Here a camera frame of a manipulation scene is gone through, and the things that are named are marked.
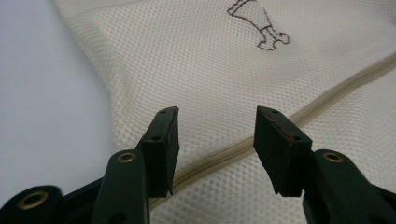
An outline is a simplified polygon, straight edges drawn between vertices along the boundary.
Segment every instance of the clamp jaw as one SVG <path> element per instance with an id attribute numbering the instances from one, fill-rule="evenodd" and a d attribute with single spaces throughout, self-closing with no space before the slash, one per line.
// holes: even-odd
<path id="1" fill-rule="evenodd" d="M 110 158 L 103 178 L 65 196 L 54 186 L 27 189 L 3 206 L 0 223 L 149 223 L 149 198 L 173 193 L 177 113 L 159 111 L 136 149 Z"/>
<path id="2" fill-rule="evenodd" d="M 309 224 L 396 223 L 396 195 L 373 186 L 350 158 L 311 150 L 312 140 L 279 111 L 258 106 L 254 148 L 275 193 L 304 195 Z"/>

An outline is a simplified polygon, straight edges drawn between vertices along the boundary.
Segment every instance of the white background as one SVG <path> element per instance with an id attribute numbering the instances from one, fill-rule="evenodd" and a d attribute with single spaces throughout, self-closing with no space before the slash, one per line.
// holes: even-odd
<path id="1" fill-rule="evenodd" d="M 0 206 L 34 186 L 78 189 L 114 152 L 109 94 L 55 4 L 0 1 Z"/>

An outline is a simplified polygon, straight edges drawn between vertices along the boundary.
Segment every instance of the zipper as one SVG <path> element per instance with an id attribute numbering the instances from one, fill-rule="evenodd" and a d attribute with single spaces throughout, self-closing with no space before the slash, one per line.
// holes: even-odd
<path id="1" fill-rule="evenodd" d="M 315 119 L 327 108 L 334 105 L 354 90 L 384 76 L 393 69 L 396 69 L 396 53 L 367 67 L 330 90 L 325 91 L 316 100 L 290 116 L 290 120 L 299 128 L 303 128 L 308 122 Z M 254 153 L 252 136 L 233 147 L 208 155 L 175 173 L 174 193 L 177 194 L 198 179 L 215 173 L 221 168 L 231 165 L 236 161 L 240 161 Z M 167 199 L 169 199 L 169 197 L 150 199 L 150 210 L 166 202 Z"/>

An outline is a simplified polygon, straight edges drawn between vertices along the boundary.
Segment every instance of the metal grommet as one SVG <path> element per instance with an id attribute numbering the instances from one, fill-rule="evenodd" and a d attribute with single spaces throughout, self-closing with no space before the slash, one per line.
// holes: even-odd
<path id="1" fill-rule="evenodd" d="M 123 154 L 120 154 L 117 157 L 117 160 L 119 162 L 128 162 L 128 161 L 132 161 L 134 158 L 136 157 L 136 155 L 134 153 L 131 152 L 125 152 Z"/>
<path id="2" fill-rule="evenodd" d="M 328 161 L 333 161 L 333 162 L 342 162 L 342 161 L 344 161 L 344 159 L 340 155 L 332 153 L 332 152 L 323 153 L 323 157 L 324 157 L 324 159 L 326 159 Z"/>
<path id="3" fill-rule="evenodd" d="M 18 207 L 21 210 L 29 210 L 35 208 L 46 201 L 49 194 L 44 190 L 39 190 L 26 195 L 22 200 L 18 202 Z"/>

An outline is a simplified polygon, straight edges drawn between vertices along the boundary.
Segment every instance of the printed logo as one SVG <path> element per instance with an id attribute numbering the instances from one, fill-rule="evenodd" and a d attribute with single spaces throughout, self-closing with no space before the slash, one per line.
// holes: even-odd
<path id="1" fill-rule="evenodd" d="M 250 22 L 262 34 L 263 40 L 257 47 L 274 50 L 275 43 L 289 44 L 287 34 L 278 33 L 272 26 L 267 12 L 256 0 L 238 0 L 227 12 L 236 18 Z"/>

